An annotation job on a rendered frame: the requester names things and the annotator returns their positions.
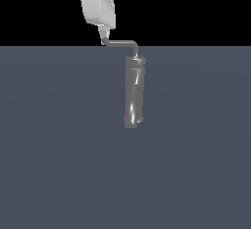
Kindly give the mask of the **grey cylindrical faucet body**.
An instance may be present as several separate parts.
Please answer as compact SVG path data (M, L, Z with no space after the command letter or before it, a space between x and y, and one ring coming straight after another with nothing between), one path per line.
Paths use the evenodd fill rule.
M136 128L144 119L142 107L145 64L144 57L125 59L125 128Z

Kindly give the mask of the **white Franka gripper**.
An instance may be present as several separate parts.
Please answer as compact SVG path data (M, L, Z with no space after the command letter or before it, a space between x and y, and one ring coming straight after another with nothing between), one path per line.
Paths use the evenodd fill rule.
M114 0L80 0L85 20L98 26L101 44L109 41L109 28L116 28Z

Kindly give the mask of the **thin grey faucet handle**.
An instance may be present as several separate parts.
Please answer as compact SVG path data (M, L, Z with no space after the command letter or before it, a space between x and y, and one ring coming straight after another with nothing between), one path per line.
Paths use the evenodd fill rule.
M133 50L133 56L138 56L138 45L133 40L109 40L107 37L104 37L101 41L107 47L130 47Z

